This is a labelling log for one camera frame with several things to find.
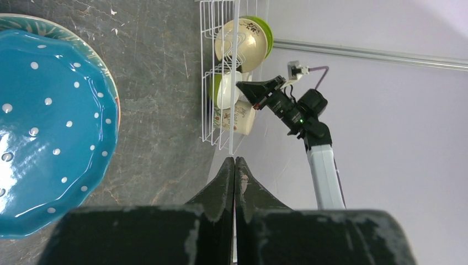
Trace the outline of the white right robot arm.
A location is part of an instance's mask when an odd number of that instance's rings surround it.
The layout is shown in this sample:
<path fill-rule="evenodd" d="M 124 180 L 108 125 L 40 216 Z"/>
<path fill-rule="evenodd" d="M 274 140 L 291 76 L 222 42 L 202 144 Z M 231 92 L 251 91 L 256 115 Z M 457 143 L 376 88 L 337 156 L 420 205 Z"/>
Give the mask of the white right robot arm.
<path fill-rule="evenodd" d="M 255 110 L 270 109 L 289 128 L 288 135 L 303 140 L 310 165 L 317 206 L 321 210 L 344 210 L 344 195 L 332 148 L 329 127 L 319 120 L 328 101 L 316 89 L 308 89 L 299 99 L 282 88 L 286 79 L 240 81 L 236 87 Z"/>

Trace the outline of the lime green plate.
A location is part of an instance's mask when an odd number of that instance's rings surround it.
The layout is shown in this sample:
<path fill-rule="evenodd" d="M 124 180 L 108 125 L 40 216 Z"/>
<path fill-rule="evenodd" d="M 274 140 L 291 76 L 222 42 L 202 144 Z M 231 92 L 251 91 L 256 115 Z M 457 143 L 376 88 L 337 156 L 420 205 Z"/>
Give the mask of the lime green plate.
<path fill-rule="evenodd" d="M 263 31 L 265 32 L 265 34 L 267 36 L 267 45 L 268 45 L 267 53 L 265 55 L 265 59 L 266 59 L 269 56 L 269 54 L 271 53 L 271 51 L 273 49 L 273 43 L 274 43 L 274 41 L 273 41 L 273 32 L 272 32 L 270 26 L 267 24 L 267 22 L 265 20 L 263 20 L 260 17 L 244 15 L 244 16 L 242 16 L 242 18 L 250 19 L 250 20 L 256 22 L 263 29 Z"/>

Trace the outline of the cream floral plate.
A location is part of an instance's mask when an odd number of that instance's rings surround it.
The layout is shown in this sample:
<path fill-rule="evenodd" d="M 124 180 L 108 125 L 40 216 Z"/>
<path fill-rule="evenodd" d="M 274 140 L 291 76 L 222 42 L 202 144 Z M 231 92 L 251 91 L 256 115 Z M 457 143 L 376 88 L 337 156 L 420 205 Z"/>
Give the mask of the cream floral plate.
<path fill-rule="evenodd" d="M 218 60 L 232 60 L 235 21 L 223 25 L 215 39 Z M 237 32 L 237 62 L 242 73 L 251 72 L 262 64 L 267 53 L 267 36 L 254 21 L 239 17 Z"/>

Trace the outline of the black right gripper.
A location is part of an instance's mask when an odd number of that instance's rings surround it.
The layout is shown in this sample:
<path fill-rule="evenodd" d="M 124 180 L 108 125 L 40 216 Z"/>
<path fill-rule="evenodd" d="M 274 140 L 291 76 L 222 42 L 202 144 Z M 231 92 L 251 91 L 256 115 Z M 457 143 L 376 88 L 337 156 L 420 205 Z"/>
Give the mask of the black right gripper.
<path fill-rule="evenodd" d="M 267 81 L 239 81 L 236 87 L 255 110 L 268 107 L 288 128 L 301 128 L 304 121 L 297 104 L 281 89 L 285 83 L 285 78 L 277 76 Z"/>

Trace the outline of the green interior mug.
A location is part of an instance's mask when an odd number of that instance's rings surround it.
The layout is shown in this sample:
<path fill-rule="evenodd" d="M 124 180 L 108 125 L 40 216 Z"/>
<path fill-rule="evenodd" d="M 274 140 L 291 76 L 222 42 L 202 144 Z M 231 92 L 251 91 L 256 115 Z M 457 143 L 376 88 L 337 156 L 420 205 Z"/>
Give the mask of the green interior mug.
<path fill-rule="evenodd" d="M 249 135 L 252 131 L 254 120 L 256 117 L 256 110 L 250 105 L 249 102 L 237 101 L 235 104 L 234 118 L 233 118 L 233 132 Z M 231 109 L 214 108 L 214 127 L 219 129 L 230 130 Z"/>

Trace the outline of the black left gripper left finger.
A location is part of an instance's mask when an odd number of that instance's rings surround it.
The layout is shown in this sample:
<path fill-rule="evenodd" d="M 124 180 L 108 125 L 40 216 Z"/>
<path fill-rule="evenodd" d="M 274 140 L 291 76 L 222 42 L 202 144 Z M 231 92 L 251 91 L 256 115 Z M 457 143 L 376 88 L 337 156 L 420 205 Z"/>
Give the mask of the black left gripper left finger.
<path fill-rule="evenodd" d="M 87 206 L 57 224 L 40 264 L 231 264 L 235 161 L 179 205 Z"/>

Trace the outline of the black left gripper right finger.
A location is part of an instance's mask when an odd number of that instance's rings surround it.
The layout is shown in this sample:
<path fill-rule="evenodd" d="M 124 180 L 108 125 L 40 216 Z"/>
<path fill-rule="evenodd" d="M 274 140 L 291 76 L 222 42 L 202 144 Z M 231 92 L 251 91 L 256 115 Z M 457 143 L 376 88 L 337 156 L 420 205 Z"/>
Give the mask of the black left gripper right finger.
<path fill-rule="evenodd" d="M 236 158 L 239 264 L 416 264 L 399 223 L 379 210 L 292 210 Z"/>

